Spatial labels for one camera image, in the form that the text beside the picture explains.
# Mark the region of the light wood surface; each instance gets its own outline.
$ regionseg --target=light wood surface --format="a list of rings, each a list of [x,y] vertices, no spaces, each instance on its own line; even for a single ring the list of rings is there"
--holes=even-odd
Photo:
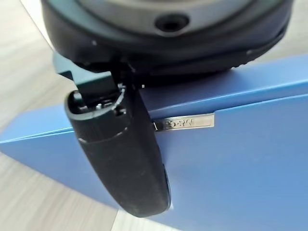
[[[75,88],[53,71],[39,0],[22,2],[32,18],[19,0],[0,1],[0,131],[23,111],[62,103]],[[308,53],[307,12],[308,1],[296,0],[287,36],[255,62]],[[175,231],[117,212],[1,153],[0,208],[0,231]]]

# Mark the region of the small hole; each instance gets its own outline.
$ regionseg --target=small hole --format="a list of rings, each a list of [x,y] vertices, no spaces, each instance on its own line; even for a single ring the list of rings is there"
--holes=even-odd
[[[166,33],[178,32],[189,24],[189,18],[183,14],[170,14],[159,17],[155,26]]]

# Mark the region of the metal label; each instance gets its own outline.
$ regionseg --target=metal label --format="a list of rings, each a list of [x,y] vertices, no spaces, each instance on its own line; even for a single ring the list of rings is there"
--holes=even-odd
[[[188,115],[153,122],[155,131],[193,129],[193,128],[212,128],[214,127],[214,113],[203,115]]]

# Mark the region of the blue box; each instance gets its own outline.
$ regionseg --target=blue box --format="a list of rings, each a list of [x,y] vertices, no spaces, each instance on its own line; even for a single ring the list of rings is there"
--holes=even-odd
[[[150,219],[185,231],[308,230],[308,55],[141,95],[152,119],[215,113],[213,128],[155,133],[173,208]],[[21,114],[0,150],[119,208],[62,105]]]

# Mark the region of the floor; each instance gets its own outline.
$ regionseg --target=floor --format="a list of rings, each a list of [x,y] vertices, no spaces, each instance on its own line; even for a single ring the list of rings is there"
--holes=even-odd
[[[61,104],[75,87],[53,71],[39,0],[21,2],[0,1],[0,131],[21,112]],[[306,12],[308,1],[296,0],[286,38],[255,63],[307,53]],[[175,231],[102,205],[1,153],[0,208],[1,231]]]

